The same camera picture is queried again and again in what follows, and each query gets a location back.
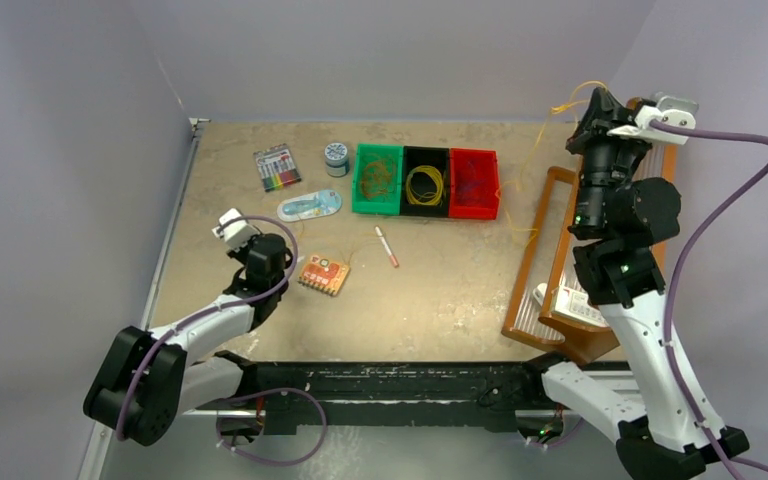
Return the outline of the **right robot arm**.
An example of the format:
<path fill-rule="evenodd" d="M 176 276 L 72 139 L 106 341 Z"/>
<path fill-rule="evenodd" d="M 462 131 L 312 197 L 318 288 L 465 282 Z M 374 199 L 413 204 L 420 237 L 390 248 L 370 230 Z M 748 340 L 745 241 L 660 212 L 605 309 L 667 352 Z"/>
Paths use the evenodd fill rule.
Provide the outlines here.
<path fill-rule="evenodd" d="M 667 285 L 653 249 L 678 235 L 681 197 L 670 181 L 636 171 L 654 143 L 683 138 L 656 133 L 654 120 L 695 124 L 689 110 L 648 100 L 629 107 L 596 87 L 566 143 L 582 159 L 569 227 L 577 280 L 624 349 L 641 401 L 627 401 L 570 361 L 525 375 L 521 392 L 533 406 L 553 400 L 577 412 L 613 443 L 631 477 L 692 479 L 750 443 L 707 400 L 666 316 Z"/>

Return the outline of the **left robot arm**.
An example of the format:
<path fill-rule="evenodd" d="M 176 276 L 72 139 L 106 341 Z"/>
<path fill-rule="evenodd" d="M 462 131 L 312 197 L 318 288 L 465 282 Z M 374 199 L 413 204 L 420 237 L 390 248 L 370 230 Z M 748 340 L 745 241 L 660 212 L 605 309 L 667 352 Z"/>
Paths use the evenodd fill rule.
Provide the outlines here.
<path fill-rule="evenodd" d="M 293 236 L 244 235 L 230 248 L 240 263 L 231 283 L 211 303 L 158 329 L 120 330 L 102 361 L 82 410 L 120 440 L 156 443 L 180 414 L 223 399 L 244 409 L 258 382 L 244 361 L 217 347 L 261 326 L 275 311 L 296 266 Z"/>

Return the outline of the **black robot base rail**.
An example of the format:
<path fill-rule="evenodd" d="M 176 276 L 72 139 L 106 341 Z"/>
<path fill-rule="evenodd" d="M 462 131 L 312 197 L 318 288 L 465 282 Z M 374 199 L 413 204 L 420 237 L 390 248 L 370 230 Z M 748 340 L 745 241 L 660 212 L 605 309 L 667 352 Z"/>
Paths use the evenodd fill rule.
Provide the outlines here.
<path fill-rule="evenodd" d="M 230 433 L 259 420 L 268 435 L 300 426 L 476 427 L 554 440 L 581 421 L 548 398 L 540 375 L 555 357 L 533 361 L 246 361 L 243 381 L 214 410 Z"/>

